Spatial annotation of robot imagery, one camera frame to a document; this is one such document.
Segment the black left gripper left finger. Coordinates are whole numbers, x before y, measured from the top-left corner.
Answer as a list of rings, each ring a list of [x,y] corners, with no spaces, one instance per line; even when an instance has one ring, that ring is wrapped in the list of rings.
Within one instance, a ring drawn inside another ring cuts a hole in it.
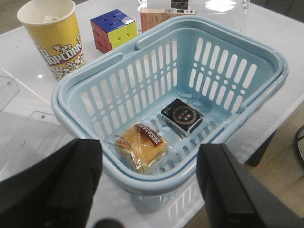
[[[84,228],[102,174],[99,140],[74,139],[0,183],[2,228]]]

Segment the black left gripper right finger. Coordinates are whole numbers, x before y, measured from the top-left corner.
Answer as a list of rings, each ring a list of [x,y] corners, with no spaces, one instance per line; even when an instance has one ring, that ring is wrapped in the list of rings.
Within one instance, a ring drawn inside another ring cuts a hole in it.
[[[212,228],[304,226],[304,220],[264,187],[225,144],[200,145],[197,181]]]

